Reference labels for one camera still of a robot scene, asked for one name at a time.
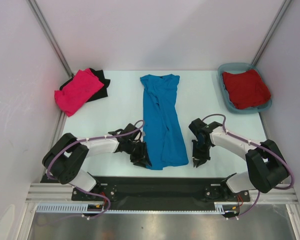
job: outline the black cloth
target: black cloth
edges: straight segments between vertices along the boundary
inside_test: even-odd
[[[108,97],[108,92],[107,92],[107,87],[109,87],[110,85],[110,79],[106,79],[105,75],[104,75],[104,71],[103,70],[94,70],[92,68],[89,68],[90,71],[93,73],[93,75],[95,75],[96,77],[98,77],[99,81],[101,83],[104,84],[104,86],[95,94],[93,94],[88,101],[86,102],[91,102],[97,99],[102,99],[105,97]],[[70,83],[74,78],[72,77],[71,79],[69,79],[68,81],[66,81],[60,88],[59,90],[62,90],[68,83]]]

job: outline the folded clothing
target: folded clothing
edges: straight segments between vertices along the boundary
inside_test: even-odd
[[[177,85],[180,76],[146,75],[140,78],[143,92],[143,130],[152,170],[189,163],[177,112]]]
[[[108,97],[108,92],[107,92],[107,87],[109,87],[110,85],[110,79],[106,79],[105,75],[104,75],[104,71],[103,70],[94,70],[92,68],[89,68],[90,72],[98,77],[99,81],[101,83],[104,84],[104,86],[95,94],[93,94],[88,100],[87,102],[91,102],[97,99],[102,99],[102,98],[106,98]],[[70,80],[66,81],[59,90],[62,90],[68,83],[70,83],[74,78],[72,77]]]
[[[90,69],[79,70],[62,90],[54,91],[54,99],[59,108],[70,117],[103,86]]]
[[[271,99],[271,93],[254,69],[244,73],[222,73],[229,99],[237,109],[246,109],[265,104]]]

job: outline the light blue basket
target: light blue basket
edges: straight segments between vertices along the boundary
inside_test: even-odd
[[[235,105],[230,101],[229,93],[226,90],[226,86],[224,84],[224,79],[222,77],[222,73],[227,72],[227,73],[231,73],[231,74],[241,74],[241,73],[245,73],[246,71],[248,71],[250,69],[256,70],[257,73],[261,76],[258,69],[255,66],[253,66],[249,63],[243,63],[243,62],[226,63],[226,64],[221,65],[218,68],[218,80],[219,80],[219,85],[220,85],[220,89],[221,89],[221,92],[222,92],[223,100],[224,100],[224,103],[225,103],[226,107],[228,108],[228,110],[231,113],[234,113],[234,114],[255,114],[255,113],[260,113],[262,111],[265,111],[265,110],[269,109],[272,105],[272,100],[270,99],[268,102],[266,102],[265,104],[262,104],[260,106],[248,107],[248,108],[245,108],[245,109],[237,109],[235,107]]]

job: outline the red cloth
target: red cloth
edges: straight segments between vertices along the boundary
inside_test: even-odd
[[[79,70],[73,80],[62,90],[54,91],[54,100],[59,108],[70,117],[104,84],[99,81],[89,68]]]
[[[271,93],[254,69],[244,73],[222,73],[223,82],[230,101],[237,109],[257,107],[271,98]]]

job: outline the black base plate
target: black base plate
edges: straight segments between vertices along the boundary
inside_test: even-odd
[[[111,201],[112,210],[132,211],[212,211],[214,202],[233,202],[218,194],[218,184],[224,178],[162,178],[162,177],[96,177]],[[102,201],[74,188],[73,201]],[[244,202],[250,202],[249,192],[240,192]]]

